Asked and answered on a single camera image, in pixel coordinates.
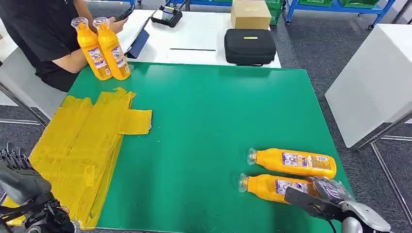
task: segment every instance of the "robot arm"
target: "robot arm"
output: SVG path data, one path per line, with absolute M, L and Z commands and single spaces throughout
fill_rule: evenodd
M 326 178 L 310 178 L 320 197 L 314 197 L 300 190 L 288 187 L 285 201 L 304 209 L 309 215 L 329 222 L 342 223 L 342 233 L 390 232 L 391 225 L 370 207 L 358 203 L 341 183 Z
M 51 193 L 52 186 L 32 167 L 27 156 L 17 153 L 7 143 L 0 148 L 0 186 L 19 205 L 17 208 L 0 206 L 1 222 L 25 215 L 23 226 L 26 232 L 73 233 L 75 228 L 70 221 L 68 210 L 60 206 Z

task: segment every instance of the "black t-shirt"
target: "black t-shirt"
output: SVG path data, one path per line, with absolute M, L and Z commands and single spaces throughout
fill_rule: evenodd
M 78 17 L 73 0 L 0 0 L 0 17 L 36 75 L 50 86 L 68 91 L 78 74 L 52 61 L 80 48 L 70 25 Z

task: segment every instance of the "yellow plastic bag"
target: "yellow plastic bag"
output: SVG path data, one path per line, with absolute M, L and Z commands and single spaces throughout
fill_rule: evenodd
M 94 106 L 89 98 L 67 96 L 30 155 L 81 229 L 93 229 L 99 220 L 123 135 L 147 134 L 151 128 L 152 111 L 130 110 L 135 94 L 115 90 L 102 92 Z M 3 205 L 16 207 L 9 198 Z

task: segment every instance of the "green table surface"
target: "green table surface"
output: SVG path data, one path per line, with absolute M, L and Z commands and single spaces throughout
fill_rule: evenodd
M 335 180 L 350 189 L 304 70 L 130 63 L 125 81 L 82 70 L 69 95 L 95 102 L 101 91 L 136 93 L 152 109 L 147 135 L 125 135 L 97 227 L 183 233 L 332 232 L 287 204 L 238 192 L 238 178 L 287 174 L 249 166 L 249 148 L 335 158 Z M 338 232 L 340 225 L 334 223 Z

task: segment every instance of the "orange bottle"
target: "orange bottle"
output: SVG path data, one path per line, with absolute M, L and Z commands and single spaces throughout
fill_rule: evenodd
M 130 68 L 116 34 L 109 27 L 109 20 L 105 17 L 98 17 L 94 19 L 93 25 L 99 32 L 99 44 L 113 77 L 117 80 L 127 79 L 130 76 Z
M 110 79 L 112 74 L 109 66 L 102 54 L 97 35 L 88 26 L 87 18 L 77 17 L 71 21 L 71 25 L 77 31 L 77 41 L 94 75 L 102 81 Z
M 259 164 L 271 171 L 300 176 L 320 176 L 332 179 L 336 175 L 336 163 L 332 157 L 302 151 L 250 148 L 247 163 Z
M 285 201 L 285 193 L 287 187 L 294 187 L 302 192 L 309 193 L 313 196 L 316 195 L 316 191 L 313 185 L 309 181 L 292 179 L 280 176 L 271 175 L 258 175 L 258 176 L 246 176 L 240 175 L 239 179 L 239 192 L 251 192 L 264 200 L 277 201 L 281 203 L 287 203 Z

